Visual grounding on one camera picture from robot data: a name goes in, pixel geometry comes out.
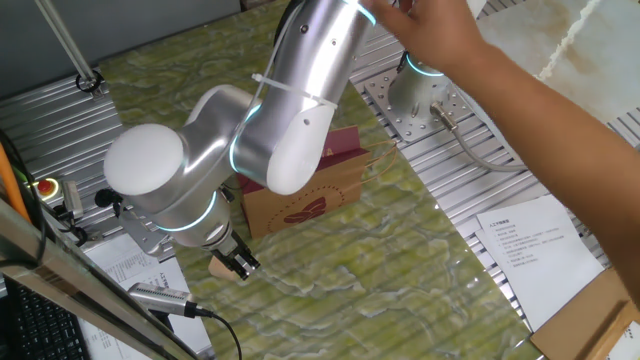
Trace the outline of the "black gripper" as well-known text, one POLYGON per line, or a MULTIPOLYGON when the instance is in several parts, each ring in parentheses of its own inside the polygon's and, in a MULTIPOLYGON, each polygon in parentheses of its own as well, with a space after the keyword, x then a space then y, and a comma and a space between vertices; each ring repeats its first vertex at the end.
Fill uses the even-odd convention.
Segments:
POLYGON ((228 231, 223 237, 208 241, 203 248, 210 251, 226 268, 246 280, 251 271, 260 267, 248 245, 235 230, 228 231))

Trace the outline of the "bare human hand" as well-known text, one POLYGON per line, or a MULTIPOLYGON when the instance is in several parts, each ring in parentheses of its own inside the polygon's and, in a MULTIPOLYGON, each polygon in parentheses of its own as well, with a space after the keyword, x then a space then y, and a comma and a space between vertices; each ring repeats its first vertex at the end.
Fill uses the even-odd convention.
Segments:
POLYGON ((417 60, 447 75, 469 69, 491 55, 465 0, 385 0, 364 6, 417 60))

